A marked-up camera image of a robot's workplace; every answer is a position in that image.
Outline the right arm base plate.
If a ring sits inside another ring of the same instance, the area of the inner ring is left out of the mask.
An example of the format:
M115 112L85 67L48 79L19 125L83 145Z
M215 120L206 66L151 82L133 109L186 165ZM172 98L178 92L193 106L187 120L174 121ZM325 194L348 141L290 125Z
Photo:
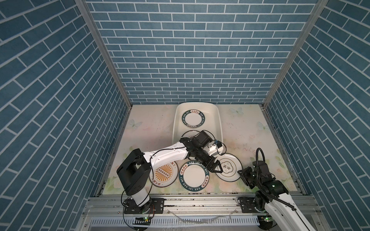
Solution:
M259 213L255 208L254 198L252 197L238 197L237 203L239 204L242 213Z

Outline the white plate clover motif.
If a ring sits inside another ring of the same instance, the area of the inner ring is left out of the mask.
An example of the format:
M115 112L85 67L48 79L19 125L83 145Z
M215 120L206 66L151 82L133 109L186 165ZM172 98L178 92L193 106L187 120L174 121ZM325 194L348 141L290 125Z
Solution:
M242 164L239 159L232 154L224 154L218 156L216 160L219 160L223 169L222 173L216 173L216 175L226 182L235 182L240 178L238 171L242 170Z

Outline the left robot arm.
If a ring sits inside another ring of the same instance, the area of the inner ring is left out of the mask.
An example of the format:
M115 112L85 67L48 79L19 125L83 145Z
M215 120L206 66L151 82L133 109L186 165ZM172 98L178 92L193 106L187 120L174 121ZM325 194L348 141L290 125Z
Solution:
M182 137L178 142L157 151L142 152L134 149L117 169L117 176L124 192L135 202L140 211L151 206L149 192L145 189L150 174L163 165L194 158L209 172L222 173L221 162L215 155L223 155L225 146L202 130L193 137Z

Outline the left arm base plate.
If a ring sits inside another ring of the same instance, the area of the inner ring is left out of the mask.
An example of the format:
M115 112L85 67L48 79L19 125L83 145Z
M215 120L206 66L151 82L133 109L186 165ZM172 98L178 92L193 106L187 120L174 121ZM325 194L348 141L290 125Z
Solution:
M138 206L132 198L123 201L125 214L162 214L164 209L164 198L151 198L143 206Z

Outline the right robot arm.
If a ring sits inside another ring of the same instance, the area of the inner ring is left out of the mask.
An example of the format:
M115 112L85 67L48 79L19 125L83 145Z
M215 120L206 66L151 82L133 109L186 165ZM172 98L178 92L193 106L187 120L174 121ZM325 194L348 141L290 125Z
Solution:
M259 228L268 231L275 225L283 231L314 231L308 219L297 207L288 189L270 173L265 161L254 161L253 167L239 170L243 182L255 192L254 208L267 216L260 216Z

